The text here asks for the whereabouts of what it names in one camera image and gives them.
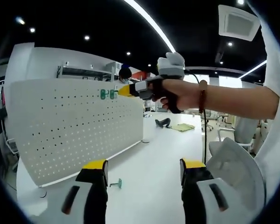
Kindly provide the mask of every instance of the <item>pegboard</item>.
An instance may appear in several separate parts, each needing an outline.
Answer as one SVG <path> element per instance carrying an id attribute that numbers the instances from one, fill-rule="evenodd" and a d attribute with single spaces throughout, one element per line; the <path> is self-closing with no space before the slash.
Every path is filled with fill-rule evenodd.
<path id="1" fill-rule="evenodd" d="M 114 84 L 76 79 L 26 80 L 11 85 L 8 119 L 23 163 L 41 186 L 106 159 L 143 138 L 143 103 L 101 100 Z"/>

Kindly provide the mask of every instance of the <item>desk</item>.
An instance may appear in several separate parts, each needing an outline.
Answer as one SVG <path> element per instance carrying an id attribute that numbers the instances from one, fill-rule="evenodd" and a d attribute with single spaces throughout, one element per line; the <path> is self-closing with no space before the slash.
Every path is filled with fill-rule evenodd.
<path id="1" fill-rule="evenodd" d="M 188 123 L 196 128 L 184 133 L 155 128 L 150 143 L 139 143 L 109 160 L 109 183 L 121 178 L 123 185 L 122 189 L 108 188 L 106 223 L 184 223 L 179 160 L 182 157 L 202 160 L 200 116 L 162 112 L 148 114 L 158 120 L 170 118 L 172 125 Z M 46 187 L 46 197 L 58 193 L 58 189 L 69 181 L 72 179 Z M 36 197 L 36 189 L 20 160 L 17 173 L 18 203 L 29 216 L 38 216 L 47 208 L 46 197 Z"/>

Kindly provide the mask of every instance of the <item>ceiling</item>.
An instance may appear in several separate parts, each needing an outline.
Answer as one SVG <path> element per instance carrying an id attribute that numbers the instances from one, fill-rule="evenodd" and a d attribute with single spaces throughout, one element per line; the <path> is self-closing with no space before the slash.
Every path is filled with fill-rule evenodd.
<path id="1" fill-rule="evenodd" d="M 236 0 L 190 1 L 137 0 L 164 31 L 186 66 L 220 67 L 248 71 L 266 59 L 260 29 L 252 42 L 218 34 L 218 5 L 238 7 Z M 169 51 L 155 30 L 123 0 L 75 0 L 73 3 L 17 1 L 13 12 L 2 16 L 0 58 L 9 57 L 17 43 L 87 52 L 157 74 L 156 62 Z M 247 4 L 241 9 L 252 13 Z M 15 23 L 21 16 L 25 25 Z M 29 28 L 34 27 L 34 34 Z M 223 52 L 223 65 L 215 62 Z M 194 70 L 211 77 L 238 73 Z M 246 76 L 248 82 L 264 81 L 265 66 Z"/>

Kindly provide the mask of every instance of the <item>white floor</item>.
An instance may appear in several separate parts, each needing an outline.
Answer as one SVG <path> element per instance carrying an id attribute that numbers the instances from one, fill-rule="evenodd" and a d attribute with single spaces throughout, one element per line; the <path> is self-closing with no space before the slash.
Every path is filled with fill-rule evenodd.
<path id="1" fill-rule="evenodd" d="M 210 120 L 209 124 L 212 125 L 214 127 L 214 129 L 212 131 L 207 131 L 207 150 L 206 150 L 206 158 L 207 161 L 211 158 L 210 152 L 209 152 L 209 142 L 210 141 L 218 141 L 218 135 L 217 135 L 217 130 L 219 128 L 219 125 L 216 125 L 216 121 L 215 120 Z M 222 133 L 221 138 L 226 138 L 229 137 L 231 139 L 234 139 L 233 137 L 233 133 L 229 133 L 229 132 L 225 132 Z M 16 194 L 16 173 L 14 173 L 11 169 L 10 171 L 6 174 L 6 188 L 8 190 L 8 192 L 10 193 L 11 197 L 16 201 L 17 200 L 17 194 Z"/>

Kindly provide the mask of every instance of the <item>chair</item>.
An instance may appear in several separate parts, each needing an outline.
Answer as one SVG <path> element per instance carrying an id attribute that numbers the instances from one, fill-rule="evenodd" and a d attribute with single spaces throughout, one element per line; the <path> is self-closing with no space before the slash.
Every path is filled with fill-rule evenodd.
<path id="1" fill-rule="evenodd" d="M 215 116 L 212 115 L 212 112 L 210 110 L 205 110 L 205 116 L 206 116 L 206 128 L 209 128 L 210 131 L 212 131 L 214 129 L 214 127 L 212 125 L 209 125 L 209 120 L 216 120 L 217 118 Z M 205 124 L 204 124 L 204 115 L 202 114 L 202 124 L 201 124 L 201 129 L 203 130 L 203 128 L 205 128 Z"/>
<path id="2" fill-rule="evenodd" d="M 250 154 L 235 141 L 225 138 L 206 167 L 214 178 L 221 178 L 237 191 L 241 204 L 252 213 L 252 216 L 257 215 L 264 207 L 266 191 L 261 171 Z M 228 192 L 222 193 L 225 198 L 230 197 Z M 230 212 L 240 214 L 239 206 L 233 201 L 227 204 Z"/>
<path id="3" fill-rule="evenodd" d="M 221 147 L 221 132 L 233 132 L 234 133 L 234 140 L 240 146 L 247 149 L 248 152 L 252 149 L 252 138 L 255 134 L 257 128 L 258 120 L 248 119 L 248 118 L 239 118 L 236 124 L 235 129 L 229 128 L 219 128 L 218 129 L 218 137 L 219 141 L 211 141 L 209 143 L 209 149 L 211 155 L 214 155 L 218 149 Z"/>

